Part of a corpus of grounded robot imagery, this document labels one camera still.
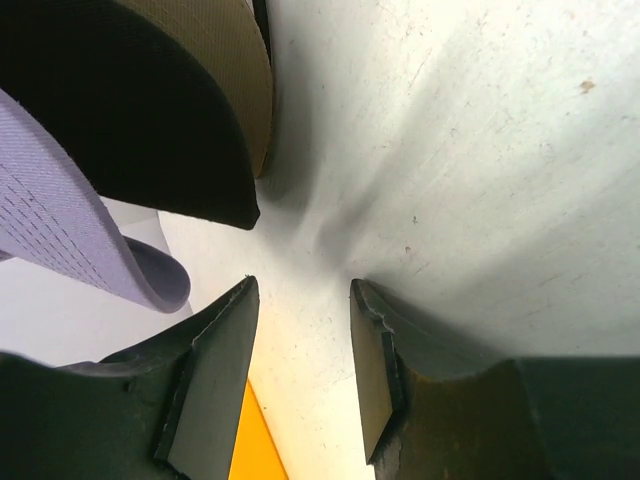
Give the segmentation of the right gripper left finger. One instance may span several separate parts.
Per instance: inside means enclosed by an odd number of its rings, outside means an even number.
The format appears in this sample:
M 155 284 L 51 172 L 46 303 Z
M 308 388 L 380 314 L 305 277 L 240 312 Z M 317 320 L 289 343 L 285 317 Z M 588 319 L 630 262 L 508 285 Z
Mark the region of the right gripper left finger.
M 5 479 L 225 479 L 256 336 L 246 277 L 211 305 L 99 362 L 1 357 Z

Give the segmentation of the beige baseball cap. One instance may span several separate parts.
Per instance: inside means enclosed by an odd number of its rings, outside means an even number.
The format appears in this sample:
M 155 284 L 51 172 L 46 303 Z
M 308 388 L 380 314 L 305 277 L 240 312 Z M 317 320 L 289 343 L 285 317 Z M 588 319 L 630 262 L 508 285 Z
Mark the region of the beige baseball cap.
M 241 0 L 131 0 L 124 5 L 178 42 L 216 80 L 262 175 L 271 143 L 274 81 L 266 45 Z

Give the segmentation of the black NY baseball cap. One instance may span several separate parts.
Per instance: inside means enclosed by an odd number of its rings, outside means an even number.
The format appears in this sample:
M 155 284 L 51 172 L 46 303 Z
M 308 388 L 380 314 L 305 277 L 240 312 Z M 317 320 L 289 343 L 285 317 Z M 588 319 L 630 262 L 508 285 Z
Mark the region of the black NY baseball cap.
M 115 1 L 5 1 L 1 87 L 96 191 L 249 230 L 260 210 L 248 148 L 214 78 Z

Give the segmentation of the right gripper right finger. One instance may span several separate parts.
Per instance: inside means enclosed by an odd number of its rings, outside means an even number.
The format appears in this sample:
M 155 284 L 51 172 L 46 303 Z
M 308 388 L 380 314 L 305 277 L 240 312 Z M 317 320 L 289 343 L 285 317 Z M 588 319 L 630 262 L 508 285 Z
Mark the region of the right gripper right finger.
M 350 285 L 365 458 L 379 479 L 635 479 L 635 356 L 489 356 Z

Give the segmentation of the purple cap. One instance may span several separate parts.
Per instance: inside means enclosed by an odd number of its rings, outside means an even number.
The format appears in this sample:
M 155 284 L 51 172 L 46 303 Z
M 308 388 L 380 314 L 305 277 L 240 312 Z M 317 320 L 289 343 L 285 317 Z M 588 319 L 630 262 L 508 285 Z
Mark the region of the purple cap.
M 191 283 L 170 255 L 121 234 L 59 143 L 1 95 L 1 257 L 20 258 L 162 313 Z

